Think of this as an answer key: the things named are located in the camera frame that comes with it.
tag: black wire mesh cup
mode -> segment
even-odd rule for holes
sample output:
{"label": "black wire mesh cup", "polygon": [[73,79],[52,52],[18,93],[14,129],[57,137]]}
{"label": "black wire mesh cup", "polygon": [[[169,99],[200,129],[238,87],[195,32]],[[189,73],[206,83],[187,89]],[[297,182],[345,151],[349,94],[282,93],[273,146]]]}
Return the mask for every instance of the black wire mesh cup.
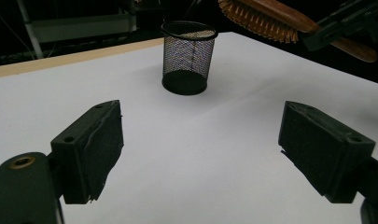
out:
{"label": "black wire mesh cup", "polygon": [[163,87],[180,95],[205,91],[217,31],[195,21],[168,21],[161,30],[164,33]]}

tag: white table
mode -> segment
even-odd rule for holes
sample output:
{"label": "white table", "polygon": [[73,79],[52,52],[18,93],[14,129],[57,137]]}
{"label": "white table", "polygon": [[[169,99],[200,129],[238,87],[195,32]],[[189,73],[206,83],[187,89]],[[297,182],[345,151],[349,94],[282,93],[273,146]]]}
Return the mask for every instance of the white table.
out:
{"label": "white table", "polygon": [[125,147],[98,201],[67,224],[360,223],[321,197],[278,146],[285,101],[316,107],[377,143],[378,84],[234,33],[220,34],[208,89],[166,91],[162,45],[0,77],[0,164],[119,99]]}

